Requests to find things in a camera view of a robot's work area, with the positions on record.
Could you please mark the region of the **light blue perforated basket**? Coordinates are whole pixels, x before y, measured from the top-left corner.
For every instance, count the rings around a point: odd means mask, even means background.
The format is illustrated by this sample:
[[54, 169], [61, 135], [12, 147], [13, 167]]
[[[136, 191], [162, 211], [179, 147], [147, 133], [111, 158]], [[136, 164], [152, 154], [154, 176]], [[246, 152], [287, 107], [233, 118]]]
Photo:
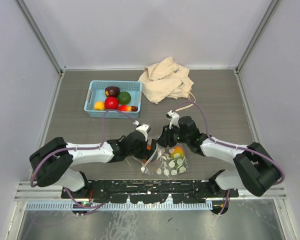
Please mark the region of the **light blue perforated basket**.
[[139, 81], [93, 80], [90, 82], [84, 111], [92, 118], [139, 118], [143, 85]]

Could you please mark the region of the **fake yellow peach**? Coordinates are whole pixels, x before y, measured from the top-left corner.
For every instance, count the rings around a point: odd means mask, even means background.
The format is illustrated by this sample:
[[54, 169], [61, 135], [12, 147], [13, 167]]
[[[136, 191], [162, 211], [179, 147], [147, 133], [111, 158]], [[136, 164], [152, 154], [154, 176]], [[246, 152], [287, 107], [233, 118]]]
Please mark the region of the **fake yellow peach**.
[[105, 103], [103, 101], [97, 101], [94, 103], [94, 106], [93, 106], [94, 111], [104, 111], [105, 109], [106, 109]]

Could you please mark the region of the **fake yellow lemon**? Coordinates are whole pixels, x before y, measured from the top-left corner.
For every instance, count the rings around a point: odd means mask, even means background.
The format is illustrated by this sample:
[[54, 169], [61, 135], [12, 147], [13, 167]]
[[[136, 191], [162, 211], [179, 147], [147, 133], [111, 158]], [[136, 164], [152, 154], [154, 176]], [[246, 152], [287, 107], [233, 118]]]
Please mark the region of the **fake yellow lemon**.
[[118, 94], [117, 99], [121, 105], [127, 105], [131, 102], [131, 95], [127, 91], [122, 91]]

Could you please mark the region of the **fake dark purple plum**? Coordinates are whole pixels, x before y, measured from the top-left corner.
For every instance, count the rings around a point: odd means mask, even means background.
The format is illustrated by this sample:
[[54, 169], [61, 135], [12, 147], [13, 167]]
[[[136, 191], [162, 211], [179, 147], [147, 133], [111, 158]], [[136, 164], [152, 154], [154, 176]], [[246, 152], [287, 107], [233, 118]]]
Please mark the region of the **fake dark purple plum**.
[[131, 112], [137, 112], [138, 111], [138, 107], [137, 106], [130, 106], [130, 111]]

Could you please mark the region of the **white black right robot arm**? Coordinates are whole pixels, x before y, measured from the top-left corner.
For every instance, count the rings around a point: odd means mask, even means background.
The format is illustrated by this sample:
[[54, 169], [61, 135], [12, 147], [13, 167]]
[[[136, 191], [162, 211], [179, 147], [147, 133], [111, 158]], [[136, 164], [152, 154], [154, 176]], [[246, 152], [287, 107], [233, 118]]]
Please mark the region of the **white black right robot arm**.
[[184, 144], [194, 154], [235, 166], [233, 171], [222, 169], [209, 178], [209, 191], [213, 196], [221, 197], [231, 189], [246, 189], [254, 196], [261, 197], [283, 180], [284, 174], [260, 143], [232, 144], [200, 132], [190, 116], [181, 117], [175, 112], [168, 112], [166, 118], [169, 124], [163, 127], [157, 141], [160, 146]]

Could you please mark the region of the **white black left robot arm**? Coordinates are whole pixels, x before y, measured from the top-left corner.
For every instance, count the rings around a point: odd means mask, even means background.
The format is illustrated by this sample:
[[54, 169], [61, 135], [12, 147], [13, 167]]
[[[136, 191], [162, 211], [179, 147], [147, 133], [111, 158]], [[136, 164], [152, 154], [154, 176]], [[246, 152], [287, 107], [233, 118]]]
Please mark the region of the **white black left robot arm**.
[[157, 141], [149, 141], [144, 133], [135, 130], [127, 136], [97, 144], [74, 144], [56, 137], [29, 157], [33, 169], [31, 187], [63, 186], [78, 198], [90, 193], [83, 173], [70, 167], [88, 163], [117, 163], [127, 157], [152, 160], [157, 153]]

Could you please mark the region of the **fake red pear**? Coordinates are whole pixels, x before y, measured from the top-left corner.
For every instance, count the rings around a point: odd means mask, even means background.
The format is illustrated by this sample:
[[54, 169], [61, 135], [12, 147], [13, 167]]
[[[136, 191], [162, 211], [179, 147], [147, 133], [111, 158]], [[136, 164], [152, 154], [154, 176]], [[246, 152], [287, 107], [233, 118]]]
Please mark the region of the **fake red pear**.
[[131, 112], [132, 111], [132, 107], [129, 106], [129, 105], [120, 105], [118, 108], [117, 108], [118, 111], [121, 111], [121, 112]]

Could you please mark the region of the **clear zip top bag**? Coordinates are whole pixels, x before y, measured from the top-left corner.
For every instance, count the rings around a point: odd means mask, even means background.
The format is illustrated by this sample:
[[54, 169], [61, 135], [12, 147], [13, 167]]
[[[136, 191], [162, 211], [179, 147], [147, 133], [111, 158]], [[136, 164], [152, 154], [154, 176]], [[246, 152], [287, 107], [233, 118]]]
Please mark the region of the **clear zip top bag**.
[[185, 150], [183, 158], [170, 158], [169, 149], [173, 147], [162, 147], [157, 143], [156, 152], [149, 160], [134, 159], [141, 163], [140, 171], [143, 174], [172, 178], [189, 171]]

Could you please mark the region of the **fake green orange mango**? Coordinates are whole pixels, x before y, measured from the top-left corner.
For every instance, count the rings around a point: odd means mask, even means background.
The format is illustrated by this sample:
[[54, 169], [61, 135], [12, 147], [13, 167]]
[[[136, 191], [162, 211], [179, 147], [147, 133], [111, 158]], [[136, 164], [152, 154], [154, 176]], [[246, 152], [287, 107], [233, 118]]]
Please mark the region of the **fake green orange mango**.
[[185, 156], [185, 152], [182, 146], [174, 146], [169, 149], [170, 158], [179, 159]]

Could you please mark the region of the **beige drawstring cloth bag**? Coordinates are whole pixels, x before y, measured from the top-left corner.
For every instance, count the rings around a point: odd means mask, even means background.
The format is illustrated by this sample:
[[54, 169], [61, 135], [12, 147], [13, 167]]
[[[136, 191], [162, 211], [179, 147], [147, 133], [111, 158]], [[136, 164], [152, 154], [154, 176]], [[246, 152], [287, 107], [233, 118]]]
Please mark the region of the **beige drawstring cloth bag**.
[[185, 98], [196, 102], [192, 93], [194, 82], [189, 78], [190, 70], [167, 57], [159, 63], [144, 68], [138, 81], [142, 83], [143, 95], [153, 104], [165, 98]]

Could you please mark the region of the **fake red pomegranate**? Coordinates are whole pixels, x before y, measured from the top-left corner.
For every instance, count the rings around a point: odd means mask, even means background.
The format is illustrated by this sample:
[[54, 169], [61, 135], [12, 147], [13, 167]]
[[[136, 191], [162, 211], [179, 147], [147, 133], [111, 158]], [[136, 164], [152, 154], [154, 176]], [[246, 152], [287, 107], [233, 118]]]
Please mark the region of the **fake red pomegranate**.
[[107, 97], [104, 104], [106, 110], [116, 110], [120, 103], [116, 97]]

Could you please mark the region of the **fake dark purple eggplant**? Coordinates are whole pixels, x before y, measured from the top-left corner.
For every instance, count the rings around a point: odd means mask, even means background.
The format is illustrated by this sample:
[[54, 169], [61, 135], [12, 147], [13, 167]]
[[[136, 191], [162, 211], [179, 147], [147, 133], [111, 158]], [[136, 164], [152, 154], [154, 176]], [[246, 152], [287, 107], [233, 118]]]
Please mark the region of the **fake dark purple eggplant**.
[[118, 95], [121, 93], [121, 90], [119, 87], [117, 86], [108, 86], [105, 91], [105, 96], [108, 97], [114, 97], [117, 98]]

